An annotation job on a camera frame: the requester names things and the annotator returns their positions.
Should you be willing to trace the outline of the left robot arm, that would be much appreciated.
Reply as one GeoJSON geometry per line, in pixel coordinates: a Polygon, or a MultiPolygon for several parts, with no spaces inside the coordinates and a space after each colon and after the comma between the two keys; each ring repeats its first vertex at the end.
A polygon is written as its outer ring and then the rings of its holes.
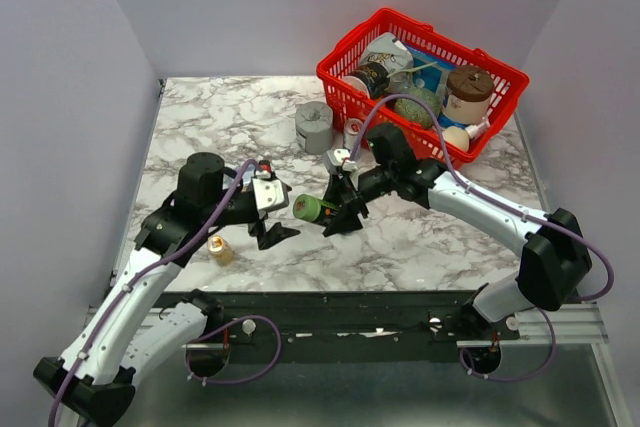
{"type": "Polygon", "coordinates": [[[245,224],[259,249],[297,235],[268,213],[289,204],[290,186],[267,160],[233,170],[217,154],[195,153],[178,173],[176,189],[146,217],[123,272],[82,333],[57,357],[44,357],[34,378],[52,395],[49,425],[66,406],[96,426],[113,426],[150,372],[192,339],[214,340],[221,307],[193,291],[158,325],[139,330],[149,311],[213,227],[245,224]]]}

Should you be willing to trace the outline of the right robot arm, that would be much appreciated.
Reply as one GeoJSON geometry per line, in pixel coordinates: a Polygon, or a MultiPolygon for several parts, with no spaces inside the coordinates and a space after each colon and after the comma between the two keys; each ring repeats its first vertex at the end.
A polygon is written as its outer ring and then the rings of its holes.
{"type": "Polygon", "coordinates": [[[461,329],[474,339],[485,337],[497,321],[513,313],[533,307],[556,311],[571,300],[592,267],[573,213],[562,208],[551,214],[529,211],[473,185],[437,159],[419,159],[391,123],[375,126],[366,139],[376,165],[364,173],[347,149],[329,150],[323,156],[330,174],[324,199],[333,206],[325,236],[361,229],[368,203],[394,192],[497,240],[519,258],[520,266],[516,273],[479,288],[470,308],[461,312],[461,329]]]}

